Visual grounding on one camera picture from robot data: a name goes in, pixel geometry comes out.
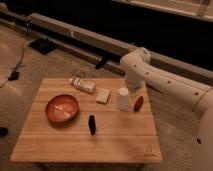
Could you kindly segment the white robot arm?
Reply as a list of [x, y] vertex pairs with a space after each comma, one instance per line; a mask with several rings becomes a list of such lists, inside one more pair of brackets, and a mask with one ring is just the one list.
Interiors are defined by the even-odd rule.
[[153, 67], [150, 60], [146, 48], [137, 48], [120, 59], [126, 85], [137, 89], [145, 81], [201, 114], [192, 171], [213, 171], [213, 87]]

